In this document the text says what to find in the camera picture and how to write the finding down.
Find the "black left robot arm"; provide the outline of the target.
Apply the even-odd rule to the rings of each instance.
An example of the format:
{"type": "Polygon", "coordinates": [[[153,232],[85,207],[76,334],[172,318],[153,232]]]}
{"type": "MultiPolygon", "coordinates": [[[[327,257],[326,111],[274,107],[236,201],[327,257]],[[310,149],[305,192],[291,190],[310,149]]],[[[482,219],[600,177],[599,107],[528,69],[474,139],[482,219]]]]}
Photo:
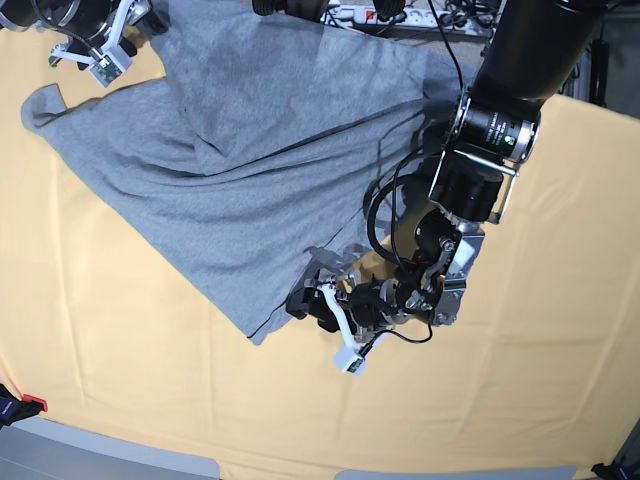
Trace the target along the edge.
{"type": "Polygon", "coordinates": [[[564,84],[611,1],[509,1],[472,84],[457,109],[433,174],[396,169],[371,199],[366,233],[372,249],[394,266],[386,279],[359,280],[326,268],[307,274],[285,308],[316,318],[363,353],[399,324],[453,323],[484,239],[499,223],[521,166],[536,143],[543,104],[564,84]],[[375,223],[384,201],[425,180],[430,210],[415,228],[415,250],[383,246],[375,223]]]}

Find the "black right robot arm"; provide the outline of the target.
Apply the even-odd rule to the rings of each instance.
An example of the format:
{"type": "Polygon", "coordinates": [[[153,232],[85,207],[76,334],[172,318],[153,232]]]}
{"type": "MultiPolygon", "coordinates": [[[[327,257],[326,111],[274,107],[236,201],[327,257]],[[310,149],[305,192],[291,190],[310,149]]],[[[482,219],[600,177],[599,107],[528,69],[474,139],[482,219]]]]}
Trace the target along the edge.
{"type": "Polygon", "coordinates": [[[89,43],[121,36],[128,26],[141,24],[154,33],[168,28],[164,14],[151,1],[24,1],[1,2],[1,27],[24,32],[32,26],[57,30],[89,43]]]}

